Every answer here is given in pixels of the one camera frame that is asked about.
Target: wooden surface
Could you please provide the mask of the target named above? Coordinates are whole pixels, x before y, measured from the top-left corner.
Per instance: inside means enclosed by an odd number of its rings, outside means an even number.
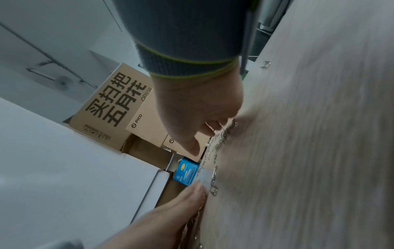
[[[244,84],[203,247],[394,248],[394,1],[295,0]]]

